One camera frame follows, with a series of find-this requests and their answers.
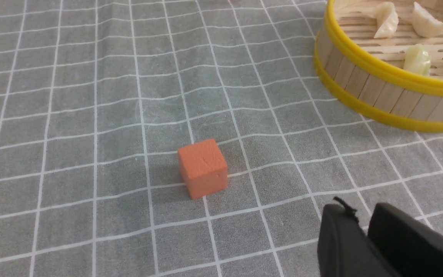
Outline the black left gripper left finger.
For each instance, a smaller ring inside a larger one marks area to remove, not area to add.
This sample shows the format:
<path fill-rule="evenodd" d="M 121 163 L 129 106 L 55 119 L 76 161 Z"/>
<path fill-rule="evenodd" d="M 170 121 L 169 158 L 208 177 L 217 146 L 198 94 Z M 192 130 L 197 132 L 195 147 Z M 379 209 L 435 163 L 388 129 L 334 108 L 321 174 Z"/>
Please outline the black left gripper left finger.
<path fill-rule="evenodd" d="M 399 277 L 359 226 L 357 210 L 339 197 L 322 211 L 318 238 L 321 277 Z"/>

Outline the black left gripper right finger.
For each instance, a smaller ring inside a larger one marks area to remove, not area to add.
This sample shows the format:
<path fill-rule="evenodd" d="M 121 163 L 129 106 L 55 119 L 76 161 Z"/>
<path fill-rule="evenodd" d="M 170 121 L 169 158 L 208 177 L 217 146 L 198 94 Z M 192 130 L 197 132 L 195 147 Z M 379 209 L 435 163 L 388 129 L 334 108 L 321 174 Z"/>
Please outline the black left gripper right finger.
<path fill-rule="evenodd" d="M 388 203 L 374 208 L 368 238 L 403 277 L 443 277 L 443 235 Z"/>

